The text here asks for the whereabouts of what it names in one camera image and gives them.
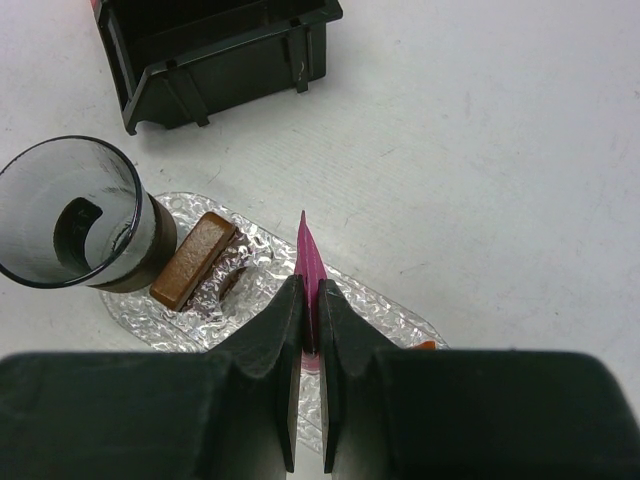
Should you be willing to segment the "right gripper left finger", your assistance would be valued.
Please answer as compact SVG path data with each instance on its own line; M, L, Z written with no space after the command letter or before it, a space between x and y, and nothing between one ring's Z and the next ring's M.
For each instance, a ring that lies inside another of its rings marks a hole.
M304 288L288 277L206 353L1 363L5 479L282 479L294 469Z

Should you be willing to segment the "orange toothpaste tube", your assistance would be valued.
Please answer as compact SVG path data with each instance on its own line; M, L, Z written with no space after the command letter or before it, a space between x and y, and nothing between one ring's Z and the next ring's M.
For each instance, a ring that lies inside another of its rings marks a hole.
M436 350L437 343L433 340L424 341L420 344L412 346L414 350Z

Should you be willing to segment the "glass cup with brown band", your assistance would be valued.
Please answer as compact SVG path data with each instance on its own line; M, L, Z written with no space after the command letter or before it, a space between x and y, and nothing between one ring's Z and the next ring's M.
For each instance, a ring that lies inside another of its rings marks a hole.
M1 171L1 272L19 284L133 292L158 277L176 244L170 212L104 140L49 139Z

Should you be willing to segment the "pink toothpaste tube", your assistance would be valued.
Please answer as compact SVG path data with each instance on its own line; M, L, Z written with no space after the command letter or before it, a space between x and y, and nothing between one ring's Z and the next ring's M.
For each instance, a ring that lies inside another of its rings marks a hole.
M319 360L319 283L328 278L313 235L307 225L306 212L301 212L297 233L297 256L294 274L300 275L304 287L304 320L302 328L302 367L316 374L320 370Z

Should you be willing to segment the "clear holder with wooden ends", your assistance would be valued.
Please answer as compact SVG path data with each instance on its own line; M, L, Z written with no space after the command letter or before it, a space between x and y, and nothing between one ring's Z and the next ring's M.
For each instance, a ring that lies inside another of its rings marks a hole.
M207 212L151 284L149 294L171 312L206 309L238 282L254 253L235 224Z

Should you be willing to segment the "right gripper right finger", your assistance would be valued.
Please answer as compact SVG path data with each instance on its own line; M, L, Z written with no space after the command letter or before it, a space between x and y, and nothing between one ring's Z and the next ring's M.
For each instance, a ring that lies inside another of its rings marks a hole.
M335 282L318 299L325 471L334 479L635 479L639 426L598 359L401 348Z

